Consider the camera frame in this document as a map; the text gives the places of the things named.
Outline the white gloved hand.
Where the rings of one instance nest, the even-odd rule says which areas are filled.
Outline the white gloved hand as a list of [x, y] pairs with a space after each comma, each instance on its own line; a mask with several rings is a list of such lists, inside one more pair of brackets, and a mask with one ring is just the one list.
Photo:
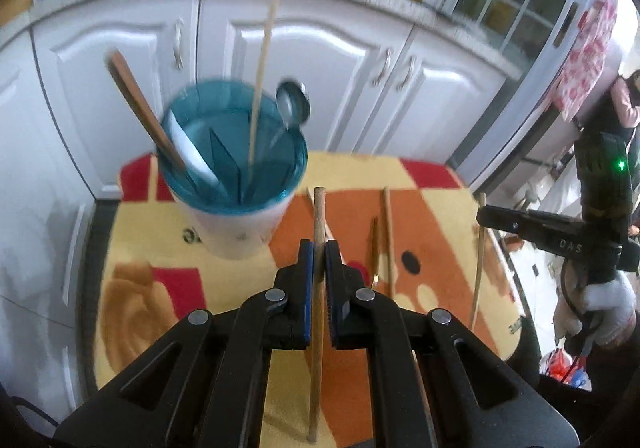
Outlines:
[[580, 286], [584, 276], [575, 272], [572, 264], [566, 264], [561, 277], [561, 292], [553, 316], [555, 341], [578, 335], [582, 320], [595, 312], [601, 318], [594, 326], [593, 342], [605, 348], [623, 345], [630, 339], [637, 324], [636, 294], [626, 272], [616, 272], [614, 279], [606, 283]]

